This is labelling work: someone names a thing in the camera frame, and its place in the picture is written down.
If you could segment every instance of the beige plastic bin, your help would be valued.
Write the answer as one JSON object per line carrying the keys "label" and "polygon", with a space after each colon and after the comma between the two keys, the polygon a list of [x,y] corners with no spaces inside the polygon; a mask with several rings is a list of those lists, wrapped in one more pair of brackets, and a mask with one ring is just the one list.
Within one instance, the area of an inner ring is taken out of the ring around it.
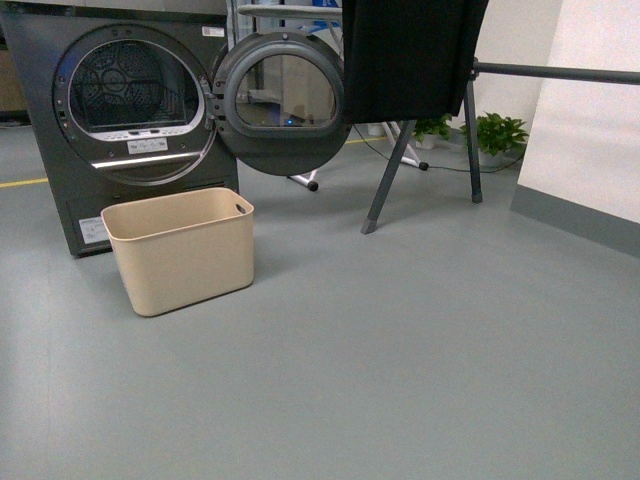
{"label": "beige plastic bin", "polygon": [[139,315],[159,315],[253,282],[253,206],[232,190],[113,205],[102,220]]}

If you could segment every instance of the yellow floor line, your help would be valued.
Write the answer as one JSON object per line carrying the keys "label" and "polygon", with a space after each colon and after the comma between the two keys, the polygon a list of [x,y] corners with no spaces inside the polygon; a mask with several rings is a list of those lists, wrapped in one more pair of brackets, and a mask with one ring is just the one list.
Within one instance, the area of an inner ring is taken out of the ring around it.
{"label": "yellow floor line", "polygon": [[[375,140],[384,140],[387,137],[372,137],[372,138],[367,138],[366,141],[367,142],[373,142]],[[365,140],[363,139],[355,139],[355,140],[349,140],[347,142],[345,142],[346,145],[352,145],[354,143],[364,143]],[[10,188],[10,187],[23,187],[25,185],[36,185],[38,183],[47,183],[49,180],[46,178],[36,178],[33,180],[21,180],[19,182],[7,182],[7,183],[0,183],[0,188]]]}
{"label": "yellow floor line", "polygon": [[364,142],[374,142],[376,140],[384,140],[387,137],[371,137],[371,138],[367,138],[366,140],[363,140],[362,138],[357,138],[355,140],[347,140],[346,142],[344,142],[345,145],[351,145],[354,143],[364,143]]}
{"label": "yellow floor line", "polygon": [[20,182],[0,183],[0,188],[22,187],[24,185],[35,185],[38,183],[47,183],[48,181],[49,180],[46,178],[36,178],[34,180],[22,180]]}

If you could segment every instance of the black cloth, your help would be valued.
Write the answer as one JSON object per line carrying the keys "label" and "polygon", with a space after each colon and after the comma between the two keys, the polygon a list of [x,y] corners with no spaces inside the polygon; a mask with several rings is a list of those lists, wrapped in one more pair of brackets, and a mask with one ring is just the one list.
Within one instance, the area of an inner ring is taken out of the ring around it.
{"label": "black cloth", "polygon": [[489,0],[343,0],[345,117],[458,115]]}

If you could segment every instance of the front-load washer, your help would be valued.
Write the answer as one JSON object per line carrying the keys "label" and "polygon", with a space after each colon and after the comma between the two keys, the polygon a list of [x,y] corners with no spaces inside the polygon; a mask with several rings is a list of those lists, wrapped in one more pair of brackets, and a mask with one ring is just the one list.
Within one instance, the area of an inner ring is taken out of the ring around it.
{"label": "front-load washer", "polygon": [[305,173],[344,144],[337,54],[285,30],[228,52],[226,2],[210,3],[211,14],[0,3],[72,255],[110,248],[109,205],[237,190],[236,157]]}

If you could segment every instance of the washer label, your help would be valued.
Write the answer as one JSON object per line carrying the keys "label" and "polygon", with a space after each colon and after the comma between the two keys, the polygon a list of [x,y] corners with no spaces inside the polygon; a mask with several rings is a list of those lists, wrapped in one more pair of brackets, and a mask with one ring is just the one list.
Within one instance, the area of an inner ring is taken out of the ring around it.
{"label": "washer label", "polygon": [[109,234],[100,217],[83,218],[80,220],[80,230],[87,245],[109,240]]}
{"label": "washer label", "polygon": [[165,152],[169,150],[169,144],[166,138],[151,138],[149,140],[131,140],[127,142],[129,154]]}
{"label": "washer label", "polygon": [[203,37],[218,37],[224,38],[224,28],[222,27],[202,27]]}

